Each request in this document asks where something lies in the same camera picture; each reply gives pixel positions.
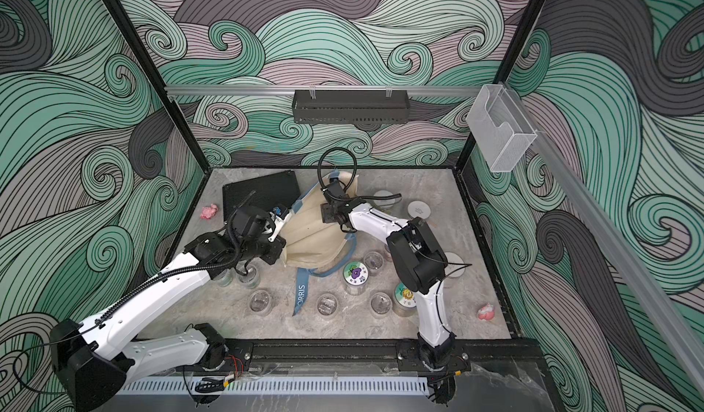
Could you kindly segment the cream canvas tote bag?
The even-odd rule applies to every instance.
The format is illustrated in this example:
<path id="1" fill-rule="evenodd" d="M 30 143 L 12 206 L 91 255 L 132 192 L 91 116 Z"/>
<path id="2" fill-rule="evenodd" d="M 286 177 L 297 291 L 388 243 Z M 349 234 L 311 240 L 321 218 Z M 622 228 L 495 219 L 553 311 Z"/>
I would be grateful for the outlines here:
<path id="1" fill-rule="evenodd" d="M 337 223 L 324 223 L 321 206 L 326 199 L 318 182 L 293 203 L 291 219 L 280 236 L 286 245 L 280 258 L 295 271 L 293 316 L 302 311 L 310 287 L 310 279 L 335 274 L 355 253 L 357 238 L 344 233 Z"/>

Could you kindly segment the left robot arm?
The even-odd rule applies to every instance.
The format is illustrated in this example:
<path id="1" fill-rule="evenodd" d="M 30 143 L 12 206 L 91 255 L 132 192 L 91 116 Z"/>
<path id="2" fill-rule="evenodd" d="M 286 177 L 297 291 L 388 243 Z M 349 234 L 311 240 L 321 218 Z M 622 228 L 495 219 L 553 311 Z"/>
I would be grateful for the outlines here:
<path id="1" fill-rule="evenodd" d="M 124 385 L 167 369 L 220 370 L 227 361 L 227 343 L 208 323 L 161 339 L 140 341 L 137 336 L 167 309 L 225 272 L 255 258 L 274 264 L 286 245 L 280 232 L 290 218 L 290 210 L 282 205 L 262 210 L 242 201 L 223 228 L 195 238 L 119 301 L 80 322 L 64 320 L 55 326 L 45 346 L 61 392 L 74 409 L 93 411 Z"/>

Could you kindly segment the purple flower label jar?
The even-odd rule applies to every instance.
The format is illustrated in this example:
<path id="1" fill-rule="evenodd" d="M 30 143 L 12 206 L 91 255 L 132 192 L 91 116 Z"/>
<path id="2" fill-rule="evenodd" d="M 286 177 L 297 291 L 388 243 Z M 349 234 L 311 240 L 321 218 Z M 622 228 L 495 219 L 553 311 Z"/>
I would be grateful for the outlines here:
<path id="1" fill-rule="evenodd" d="M 343 279 L 346 293 L 359 296 L 364 293 L 369 280 L 368 267 L 361 261 L 350 262 L 343 268 Z"/>

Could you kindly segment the silver tin seed can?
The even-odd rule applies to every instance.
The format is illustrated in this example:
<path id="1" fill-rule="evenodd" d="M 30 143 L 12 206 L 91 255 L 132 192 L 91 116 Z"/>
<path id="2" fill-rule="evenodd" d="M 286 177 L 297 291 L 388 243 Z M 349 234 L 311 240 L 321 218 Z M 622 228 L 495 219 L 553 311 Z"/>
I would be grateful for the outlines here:
<path id="1" fill-rule="evenodd" d="M 445 276 L 449 279 L 460 279 L 466 269 L 466 264 L 463 262 L 462 258 L 451 252 L 446 252 L 447 265 L 445 266 Z"/>

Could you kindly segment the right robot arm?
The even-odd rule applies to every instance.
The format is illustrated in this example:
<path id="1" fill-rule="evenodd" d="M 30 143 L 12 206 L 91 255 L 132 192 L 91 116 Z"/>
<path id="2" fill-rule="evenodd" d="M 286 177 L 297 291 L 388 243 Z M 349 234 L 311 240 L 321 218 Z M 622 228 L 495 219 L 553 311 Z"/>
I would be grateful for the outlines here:
<path id="1" fill-rule="evenodd" d="M 323 179 L 323 163 L 335 152 L 351 158 L 350 179 Z M 324 197 L 322 222 L 335 223 L 344 233 L 364 232 L 388 247 L 396 275 L 412 292 L 416 303 L 420 360 L 428 370 L 439 372 L 447 368 L 456 341 L 456 334 L 445 320 L 445 281 L 470 264 L 450 262 L 426 220 L 392 217 L 371 206 L 374 197 L 351 196 L 357 162 L 355 154 L 344 147 L 330 148 L 318 159 L 316 175 Z"/>

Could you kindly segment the white lid flower jar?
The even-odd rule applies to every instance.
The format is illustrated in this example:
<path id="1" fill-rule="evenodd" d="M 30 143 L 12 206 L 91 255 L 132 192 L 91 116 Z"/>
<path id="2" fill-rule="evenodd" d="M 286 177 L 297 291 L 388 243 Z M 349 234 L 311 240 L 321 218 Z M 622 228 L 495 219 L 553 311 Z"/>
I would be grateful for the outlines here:
<path id="1" fill-rule="evenodd" d="M 414 293 L 403 283 L 399 283 L 395 287 L 392 293 L 392 301 L 392 309 L 399 317 L 408 318 L 417 313 Z"/>

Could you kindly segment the clear small seed jar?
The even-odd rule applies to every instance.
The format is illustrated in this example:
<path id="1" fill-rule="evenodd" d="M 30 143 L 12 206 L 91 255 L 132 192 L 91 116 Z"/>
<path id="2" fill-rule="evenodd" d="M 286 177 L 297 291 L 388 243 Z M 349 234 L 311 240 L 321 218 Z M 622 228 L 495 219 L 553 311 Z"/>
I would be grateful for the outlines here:
<path id="1" fill-rule="evenodd" d="M 384 318 L 392 311 L 392 299 L 385 292 L 376 292 L 371 295 L 370 312 L 375 318 Z"/>

